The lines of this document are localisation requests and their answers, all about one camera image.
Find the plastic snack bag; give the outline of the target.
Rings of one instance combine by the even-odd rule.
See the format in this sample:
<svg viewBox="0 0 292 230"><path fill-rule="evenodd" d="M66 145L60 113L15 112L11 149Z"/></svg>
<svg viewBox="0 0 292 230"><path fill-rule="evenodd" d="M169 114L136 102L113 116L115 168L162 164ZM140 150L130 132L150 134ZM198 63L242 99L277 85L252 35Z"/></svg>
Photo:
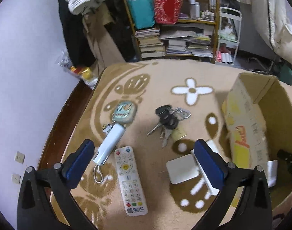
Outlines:
<svg viewBox="0 0 292 230"><path fill-rule="evenodd" d="M57 58L56 64L60 66L63 71L71 74L75 78L79 78L91 90L94 90L99 79L98 75L95 74L90 67L74 67L67 51L61 51L61 55Z"/></svg>

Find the white duvet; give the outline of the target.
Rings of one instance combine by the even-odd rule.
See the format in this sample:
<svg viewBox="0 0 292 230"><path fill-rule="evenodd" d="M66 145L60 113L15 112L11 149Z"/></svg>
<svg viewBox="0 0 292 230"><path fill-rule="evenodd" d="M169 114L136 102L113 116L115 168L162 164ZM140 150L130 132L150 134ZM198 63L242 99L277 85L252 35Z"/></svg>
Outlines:
<svg viewBox="0 0 292 230"><path fill-rule="evenodd" d="M286 0L236 0L251 5L254 26L265 43L292 65L292 24Z"/></svg>

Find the stack of books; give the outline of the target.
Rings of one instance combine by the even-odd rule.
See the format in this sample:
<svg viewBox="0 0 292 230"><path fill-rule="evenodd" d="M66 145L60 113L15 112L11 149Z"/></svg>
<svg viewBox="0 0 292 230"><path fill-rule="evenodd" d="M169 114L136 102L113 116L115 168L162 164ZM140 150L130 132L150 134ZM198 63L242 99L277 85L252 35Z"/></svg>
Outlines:
<svg viewBox="0 0 292 230"><path fill-rule="evenodd" d="M166 55L166 48L160 39L160 28L137 30L135 38L142 59L160 58Z"/></svg>

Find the teal bag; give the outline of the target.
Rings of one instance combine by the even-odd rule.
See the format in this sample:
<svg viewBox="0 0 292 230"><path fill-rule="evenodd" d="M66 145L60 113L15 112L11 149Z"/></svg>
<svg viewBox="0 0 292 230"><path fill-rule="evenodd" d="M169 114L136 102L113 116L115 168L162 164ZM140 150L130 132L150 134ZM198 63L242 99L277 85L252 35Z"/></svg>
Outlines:
<svg viewBox="0 0 292 230"><path fill-rule="evenodd" d="M153 0L126 0L137 30L151 28L155 24Z"/></svg>

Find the white flat rectangular device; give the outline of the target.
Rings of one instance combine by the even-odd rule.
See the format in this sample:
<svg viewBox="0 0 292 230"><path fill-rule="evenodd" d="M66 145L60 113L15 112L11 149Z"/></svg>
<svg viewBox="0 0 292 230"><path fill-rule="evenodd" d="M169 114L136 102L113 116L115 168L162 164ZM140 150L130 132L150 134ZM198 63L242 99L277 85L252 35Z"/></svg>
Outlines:
<svg viewBox="0 0 292 230"><path fill-rule="evenodd" d="M214 154L220 156L215 143L212 140L198 139L191 152L210 194L217 196L223 185L224 173L213 158Z"/></svg>

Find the green cartoon earbuds case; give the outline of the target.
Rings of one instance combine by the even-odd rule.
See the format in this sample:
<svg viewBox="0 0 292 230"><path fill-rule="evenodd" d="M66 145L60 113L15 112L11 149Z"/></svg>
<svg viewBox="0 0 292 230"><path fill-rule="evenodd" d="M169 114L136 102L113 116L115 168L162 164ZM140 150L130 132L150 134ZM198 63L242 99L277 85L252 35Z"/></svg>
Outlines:
<svg viewBox="0 0 292 230"><path fill-rule="evenodd" d="M122 101L116 106L112 121L118 124L129 124L133 122L137 112L137 106L131 101Z"/></svg>

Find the wooden bookshelf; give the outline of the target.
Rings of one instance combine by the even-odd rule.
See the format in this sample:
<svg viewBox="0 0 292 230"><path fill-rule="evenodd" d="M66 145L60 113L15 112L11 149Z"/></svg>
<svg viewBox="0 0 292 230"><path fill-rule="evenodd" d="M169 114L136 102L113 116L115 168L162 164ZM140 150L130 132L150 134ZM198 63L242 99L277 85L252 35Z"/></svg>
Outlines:
<svg viewBox="0 0 292 230"><path fill-rule="evenodd" d="M219 0L124 0L141 60L214 61Z"/></svg>

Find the white power adapter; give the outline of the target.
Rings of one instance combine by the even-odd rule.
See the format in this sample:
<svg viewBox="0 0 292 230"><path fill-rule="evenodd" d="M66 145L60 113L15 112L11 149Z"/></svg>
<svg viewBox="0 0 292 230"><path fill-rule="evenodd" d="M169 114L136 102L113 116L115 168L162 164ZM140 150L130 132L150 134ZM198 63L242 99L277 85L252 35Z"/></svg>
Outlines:
<svg viewBox="0 0 292 230"><path fill-rule="evenodd" d="M199 167L192 154L166 162L171 184L176 185L199 176Z"/></svg>

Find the white metal rack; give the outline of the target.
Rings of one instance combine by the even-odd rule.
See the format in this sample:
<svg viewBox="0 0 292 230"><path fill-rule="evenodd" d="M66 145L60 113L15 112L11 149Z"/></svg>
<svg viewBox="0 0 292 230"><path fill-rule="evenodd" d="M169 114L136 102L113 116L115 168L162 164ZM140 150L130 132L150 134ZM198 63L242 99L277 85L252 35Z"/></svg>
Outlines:
<svg viewBox="0 0 292 230"><path fill-rule="evenodd" d="M216 64L234 64L239 49L241 22L242 13L239 10L220 7Z"/></svg>

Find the cardboard box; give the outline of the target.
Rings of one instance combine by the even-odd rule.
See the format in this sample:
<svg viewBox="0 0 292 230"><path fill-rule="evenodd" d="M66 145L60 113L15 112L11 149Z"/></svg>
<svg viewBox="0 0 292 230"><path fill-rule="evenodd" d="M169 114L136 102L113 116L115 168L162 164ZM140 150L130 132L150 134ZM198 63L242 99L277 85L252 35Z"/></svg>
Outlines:
<svg viewBox="0 0 292 230"><path fill-rule="evenodd" d="M292 208L292 176L278 151L292 154L292 86L275 76L242 72L222 104L230 135L232 161L239 168L263 167L276 160L277 179L270 189L273 215Z"/></svg>

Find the bunch of keys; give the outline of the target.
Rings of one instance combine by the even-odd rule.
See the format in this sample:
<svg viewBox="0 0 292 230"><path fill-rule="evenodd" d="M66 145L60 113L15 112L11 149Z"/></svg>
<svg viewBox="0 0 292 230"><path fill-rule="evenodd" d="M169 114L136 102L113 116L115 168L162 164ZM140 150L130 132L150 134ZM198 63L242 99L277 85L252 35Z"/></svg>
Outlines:
<svg viewBox="0 0 292 230"><path fill-rule="evenodd" d="M181 107L173 108L171 105L163 105L155 110L155 114L159 117L158 124L147 135L151 135L159 129L162 147L167 146L169 139L177 142L186 136L180 122L191 117L189 110Z"/></svg>

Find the beige patterned carpet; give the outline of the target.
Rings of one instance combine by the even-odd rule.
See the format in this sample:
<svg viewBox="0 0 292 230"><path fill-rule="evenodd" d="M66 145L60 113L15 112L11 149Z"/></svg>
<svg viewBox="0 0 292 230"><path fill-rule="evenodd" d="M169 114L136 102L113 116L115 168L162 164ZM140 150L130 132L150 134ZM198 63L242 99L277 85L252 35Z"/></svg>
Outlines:
<svg viewBox="0 0 292 230"><path fill-rule="evenodd" d="M116 162L109 157L102 167L103 182L93 178L90 163L72 196L93 227L98 229L189 229L209 207L214 197L201 177L172 185L166 162L187 154L197 139L212 140L225 160L230 160L233 119L226 115L227 94L239 74L250 87L261 88L268 76L234 67L193 60L150 60L119 63L107 67L66 147L64 157L76 151L85 139L100 144L103 126L116 105L129 100L137 106L132 123L119 145L131 146L148 205L148 214L130 217L125 213L116 175ZM169 104L191 112L180 122L185 137L162 145L155 126L155 109Z"/></svg>

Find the red patterned bag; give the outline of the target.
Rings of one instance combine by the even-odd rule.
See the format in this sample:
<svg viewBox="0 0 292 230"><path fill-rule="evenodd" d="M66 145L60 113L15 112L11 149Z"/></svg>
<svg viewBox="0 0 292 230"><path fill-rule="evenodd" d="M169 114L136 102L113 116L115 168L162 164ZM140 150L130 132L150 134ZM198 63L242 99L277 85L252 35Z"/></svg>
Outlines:
<svg viewBox="0 0 292 230"><path fill-rule="evenodd" d="M176 24L183 0L153 0L155 22L157 24Z"/></svg>

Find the light blue cylindrical device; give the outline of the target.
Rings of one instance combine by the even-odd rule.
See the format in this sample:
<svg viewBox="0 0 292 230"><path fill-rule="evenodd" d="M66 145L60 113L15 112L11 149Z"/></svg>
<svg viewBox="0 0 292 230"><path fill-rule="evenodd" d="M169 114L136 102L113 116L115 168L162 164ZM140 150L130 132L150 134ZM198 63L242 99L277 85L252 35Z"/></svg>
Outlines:
<svg viewBox="0 0 292 230"><path fill-rule="evenodd" d="M96 183L102 183L103 175L101 172L101 166L105 164L112 150L114 149L114 147L116 147L124 133L125 127L121 124L114 122L113 128L111 129L109 134L105 136L99 148L95 151L95 155L92 161L95 163L93 178Z"/></svg>

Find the white TV remote control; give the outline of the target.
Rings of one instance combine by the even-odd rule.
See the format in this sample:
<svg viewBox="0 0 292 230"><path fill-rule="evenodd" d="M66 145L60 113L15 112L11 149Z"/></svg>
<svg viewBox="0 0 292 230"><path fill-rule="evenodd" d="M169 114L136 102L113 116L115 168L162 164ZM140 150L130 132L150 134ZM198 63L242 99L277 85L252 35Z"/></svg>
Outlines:
<svg viewBox="0 0 292 230"><path fill-rule="evenodd" d="M126 214L131 217L148 213L133 148L121 147L114 152L116 171Z"/></svg>

